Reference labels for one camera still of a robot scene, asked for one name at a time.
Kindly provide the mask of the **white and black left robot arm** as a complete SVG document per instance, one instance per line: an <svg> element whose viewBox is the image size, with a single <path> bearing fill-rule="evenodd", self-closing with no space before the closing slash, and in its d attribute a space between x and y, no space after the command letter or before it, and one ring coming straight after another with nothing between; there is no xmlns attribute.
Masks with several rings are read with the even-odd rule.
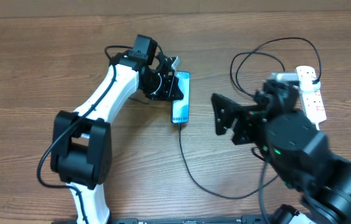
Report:
<svg viewBox="0 0 351 224"><path fill-rule="evenodd" d="M189 121L190 73L178 70L179 57L166 56L154 39L141 34L133 46L118 49L91 97L56 115L52 143L37 165L41 185L71 192L74 223L111 223L104 191L112 163L111 124L131 95L141 90L152 101L169 101L171 122Z"/></svg>

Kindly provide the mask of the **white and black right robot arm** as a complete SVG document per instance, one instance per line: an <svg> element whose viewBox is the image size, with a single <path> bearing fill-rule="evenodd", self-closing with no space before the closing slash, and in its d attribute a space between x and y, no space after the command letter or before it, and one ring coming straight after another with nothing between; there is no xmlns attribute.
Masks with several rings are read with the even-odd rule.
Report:
<svg viewBox="0 0 351 224"><path fill-rule="evenodd" d="M217 135L230 128L234 144L253 143L301 203L321 223L351 223L351 161L329 149L328 137L295 107L298 81L266 80L242 106L217 93L211 97Z"/></svg>

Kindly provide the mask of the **blue Samsung Galaxy smartphone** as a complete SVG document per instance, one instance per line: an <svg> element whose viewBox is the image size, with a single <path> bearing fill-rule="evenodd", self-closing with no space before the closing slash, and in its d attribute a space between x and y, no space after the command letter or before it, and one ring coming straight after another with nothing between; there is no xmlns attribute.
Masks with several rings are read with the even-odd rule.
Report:
<svg viewBox="0 0 351 224"><path fill-rule="evenodd" d="M175 100L172 102L171 121L174 124L187 123L189 121L189 99L190 99L190 73L177 71L174 75L177 78L175 89Z"/></svg>

